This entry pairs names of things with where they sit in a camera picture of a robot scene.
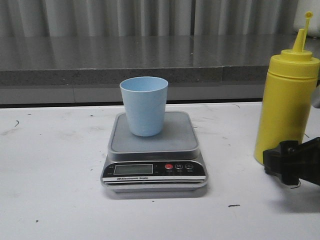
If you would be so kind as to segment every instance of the yellow squeeze bottle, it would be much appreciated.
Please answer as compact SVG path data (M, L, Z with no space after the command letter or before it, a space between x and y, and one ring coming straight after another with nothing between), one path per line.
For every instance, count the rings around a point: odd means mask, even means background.
M304 50L312 16L310 11L305 14L305 27L299 29L293 48L282 50L270 59L254 151L255 159L261 164L263 151L287 140L301 144L304 138L320 67L320 60Z

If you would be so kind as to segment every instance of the gray curtain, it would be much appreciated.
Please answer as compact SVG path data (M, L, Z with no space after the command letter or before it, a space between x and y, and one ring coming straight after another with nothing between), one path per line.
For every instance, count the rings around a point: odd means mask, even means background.
M0 0L0 37L293 31L298 0Z

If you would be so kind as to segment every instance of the bottle cap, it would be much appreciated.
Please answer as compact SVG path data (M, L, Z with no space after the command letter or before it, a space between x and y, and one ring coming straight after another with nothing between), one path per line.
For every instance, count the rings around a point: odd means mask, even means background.
M299 29L292 49L271 57L269 73L293 79L313 79L319 74L320 60L312 57L312 52L304 50L306 36L312 12L305 13L305 27Z

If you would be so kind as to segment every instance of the scale control panel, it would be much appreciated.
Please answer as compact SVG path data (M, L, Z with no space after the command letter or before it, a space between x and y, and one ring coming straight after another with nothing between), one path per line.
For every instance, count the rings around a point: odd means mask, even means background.
M108 185L197 184L206 179L204 167L192 160L121 161L108 165L102 181Z

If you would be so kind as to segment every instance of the red button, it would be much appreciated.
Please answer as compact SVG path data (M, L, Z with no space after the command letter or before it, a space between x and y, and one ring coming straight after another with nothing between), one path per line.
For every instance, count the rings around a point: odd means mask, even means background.
M165 169L173 169L174 166L171 163L167 163L166 165L164 165Z

